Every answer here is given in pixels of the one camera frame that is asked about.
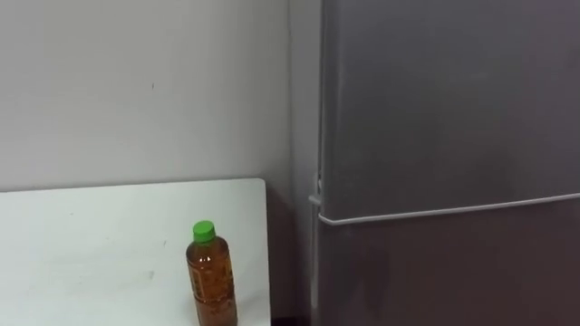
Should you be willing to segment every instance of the brown liquid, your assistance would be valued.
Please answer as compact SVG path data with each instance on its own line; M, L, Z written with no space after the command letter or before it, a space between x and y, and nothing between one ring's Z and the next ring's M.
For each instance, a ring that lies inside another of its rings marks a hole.
M186 252L200 326L237 326L234 276L227 242L216 236Z

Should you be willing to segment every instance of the white table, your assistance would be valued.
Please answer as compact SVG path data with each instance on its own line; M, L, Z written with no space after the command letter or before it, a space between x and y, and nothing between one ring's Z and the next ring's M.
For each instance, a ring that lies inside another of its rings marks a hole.
M270 324L259 179L0 194L0 325L197 325L185 250L215 222L240 326Z

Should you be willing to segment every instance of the refrigerator side panel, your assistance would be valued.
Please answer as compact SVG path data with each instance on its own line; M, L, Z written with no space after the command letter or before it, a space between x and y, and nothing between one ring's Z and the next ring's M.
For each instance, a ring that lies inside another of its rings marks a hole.
M580 324L578 200L319 227L319 326Z
M323 215L580 193L576 0L326 0Z
M314 176L318 171L319 83L320 83L320 0L292 0L291 93L292 160L295 227L298 243L298 311L310 312L310 266L313 215L308 197L315 192Z

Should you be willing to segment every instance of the bottle label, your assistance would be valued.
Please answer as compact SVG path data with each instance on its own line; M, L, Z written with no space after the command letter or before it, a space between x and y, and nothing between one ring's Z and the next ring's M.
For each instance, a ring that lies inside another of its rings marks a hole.
M196 299L214 301L233 293L234 283L229 257L214 264L211 269L197 269L191 264L188 264L188 268Z

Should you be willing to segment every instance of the silver refrigerator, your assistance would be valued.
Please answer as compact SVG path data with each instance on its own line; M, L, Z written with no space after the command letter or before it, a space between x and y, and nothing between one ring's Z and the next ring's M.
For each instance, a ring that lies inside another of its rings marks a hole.
M313 325L580 325L580 1L293 1Z

